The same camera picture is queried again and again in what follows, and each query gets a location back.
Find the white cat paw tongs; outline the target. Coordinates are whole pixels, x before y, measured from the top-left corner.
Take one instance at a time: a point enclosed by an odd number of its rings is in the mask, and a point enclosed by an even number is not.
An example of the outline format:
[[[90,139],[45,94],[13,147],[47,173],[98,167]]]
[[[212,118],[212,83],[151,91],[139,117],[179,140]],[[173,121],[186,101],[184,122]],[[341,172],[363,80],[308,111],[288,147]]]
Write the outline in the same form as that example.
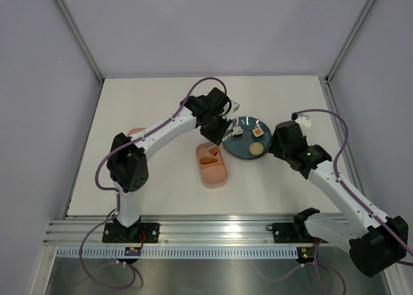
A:
[[[232,137],[233,137],[233,135],[232,135],[232,131],[231,131],[228,135],[224,136],[218,144],[215,144],[213,142],[208,142],[205,145],[205,148],[209,150],[211,148],[218,147],[218,146],[220,146],[221,143],[224,143],[225,141],[229,140]]]

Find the long brown sausage piece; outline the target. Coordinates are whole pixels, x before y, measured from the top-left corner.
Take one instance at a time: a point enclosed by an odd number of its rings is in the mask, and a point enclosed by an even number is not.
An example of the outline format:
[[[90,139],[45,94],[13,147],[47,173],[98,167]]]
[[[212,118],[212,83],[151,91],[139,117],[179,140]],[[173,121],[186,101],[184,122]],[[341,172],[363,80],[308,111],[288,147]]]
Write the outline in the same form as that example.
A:
[[[216,162],[217,162],[216,158],[201,158],[200,159],[200,163],[202,165],[209,165],[209,164],[216,163]]]

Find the pink lunch box lid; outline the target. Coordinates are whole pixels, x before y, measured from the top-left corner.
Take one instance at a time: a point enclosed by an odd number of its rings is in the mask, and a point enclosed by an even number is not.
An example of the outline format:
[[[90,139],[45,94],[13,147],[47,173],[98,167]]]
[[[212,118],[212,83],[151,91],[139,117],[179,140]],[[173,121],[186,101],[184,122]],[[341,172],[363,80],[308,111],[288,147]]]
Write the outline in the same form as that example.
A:
[[[145,130],[145,128],[133,128],[128,132],[128,135],[131,136],[133,134],[138,134],[138,133],[140,133],[144,130]]]

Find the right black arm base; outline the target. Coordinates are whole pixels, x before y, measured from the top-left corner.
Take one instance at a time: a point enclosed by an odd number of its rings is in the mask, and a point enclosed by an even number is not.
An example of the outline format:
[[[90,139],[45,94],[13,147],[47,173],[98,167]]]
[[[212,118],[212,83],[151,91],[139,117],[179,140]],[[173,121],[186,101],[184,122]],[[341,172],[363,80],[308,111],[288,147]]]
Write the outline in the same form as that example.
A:
[[[272,234],[274,243],[308,243],[315,245],[319,238],[308,234],[300,234],[294,229],[293,222],[271,223],[266,225],[266,230]]]

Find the orange salmon sushi roll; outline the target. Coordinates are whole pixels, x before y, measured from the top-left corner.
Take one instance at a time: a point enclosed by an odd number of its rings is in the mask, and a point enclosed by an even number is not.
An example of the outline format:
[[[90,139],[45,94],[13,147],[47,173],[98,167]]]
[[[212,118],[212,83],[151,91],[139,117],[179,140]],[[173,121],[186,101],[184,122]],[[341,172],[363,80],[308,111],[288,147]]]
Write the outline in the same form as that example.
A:
[[[260,137],[263,137],[265,135],[265,132],[261,127],[256,127],[254,129],[252,129],[252,134],[255,138],[260,138]]]

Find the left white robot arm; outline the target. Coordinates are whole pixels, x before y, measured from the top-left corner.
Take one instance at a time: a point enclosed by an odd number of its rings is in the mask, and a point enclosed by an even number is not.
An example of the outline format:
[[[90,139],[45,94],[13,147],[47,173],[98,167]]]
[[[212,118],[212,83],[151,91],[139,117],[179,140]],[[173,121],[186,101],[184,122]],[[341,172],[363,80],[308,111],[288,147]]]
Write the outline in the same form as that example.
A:
[[[213,88],[207,95],[189,96],[168,118],[133,136],[118,134],[113,142],[106,167],[117,193],[117,235],[125,242],[139,235],[140,209],[137,191],[149,179],[149,159],[175,138],[199,129],[214,145],[220,145],[231,124],[226,115],[232,109],[229,97]]]

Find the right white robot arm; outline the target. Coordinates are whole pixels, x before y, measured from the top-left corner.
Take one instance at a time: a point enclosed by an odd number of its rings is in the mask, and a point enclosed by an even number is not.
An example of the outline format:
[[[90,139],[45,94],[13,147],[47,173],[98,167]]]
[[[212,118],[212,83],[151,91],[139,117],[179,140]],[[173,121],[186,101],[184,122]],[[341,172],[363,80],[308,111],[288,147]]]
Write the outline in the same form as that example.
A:
[[[348,221],[345,225],[318,209],[306,209],[293,217],[292,230],[298,240],[318,238],[334,245],[370,278],[407,255],[407,222],[400,216],[391,218],[373,205],[334,167],[326,150],[308,145],[298,123],[277,124],[267,151],[320,189]]]

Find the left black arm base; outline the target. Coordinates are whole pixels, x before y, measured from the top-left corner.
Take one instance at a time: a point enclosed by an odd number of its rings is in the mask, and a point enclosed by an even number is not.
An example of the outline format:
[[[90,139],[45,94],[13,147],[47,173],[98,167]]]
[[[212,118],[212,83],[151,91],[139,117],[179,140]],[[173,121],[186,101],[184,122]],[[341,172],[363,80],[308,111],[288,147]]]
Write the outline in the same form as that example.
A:
[[[103,243],[157,243],[159,223],[139,223],[125,228],[116,223],[107,223],[104,227]]]

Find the cucumber sushi roll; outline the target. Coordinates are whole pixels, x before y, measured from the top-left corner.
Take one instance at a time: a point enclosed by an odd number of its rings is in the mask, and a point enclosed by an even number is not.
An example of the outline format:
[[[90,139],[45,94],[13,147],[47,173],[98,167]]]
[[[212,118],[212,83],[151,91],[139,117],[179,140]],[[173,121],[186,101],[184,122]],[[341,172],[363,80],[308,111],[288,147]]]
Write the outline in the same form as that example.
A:
[[[234,127],[232,128],[232,135],[233,135],[234,137],[241,136],[242,134],[243,134],[243,129],[242,129],[241,126],[234,126]]]

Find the pink divided lunch box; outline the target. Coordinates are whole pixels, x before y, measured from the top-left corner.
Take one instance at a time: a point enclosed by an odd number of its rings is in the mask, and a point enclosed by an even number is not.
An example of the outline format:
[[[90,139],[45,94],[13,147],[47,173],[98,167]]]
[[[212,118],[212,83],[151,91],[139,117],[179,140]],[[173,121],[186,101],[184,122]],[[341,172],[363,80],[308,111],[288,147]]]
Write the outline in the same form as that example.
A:
[[[223,154],[219,147],[211,149],[205,148],[206,143],[202,143],[196,148],[196,160],[199,168],[199,173],[204,186],[208,188],[222,187],[228,180],[228,170],[223,157]],[[217,155],[213,156],[210,150],[217,150]],[[202,165],[200,163],[201,158],[216,158],[217,162],[209,165]]]

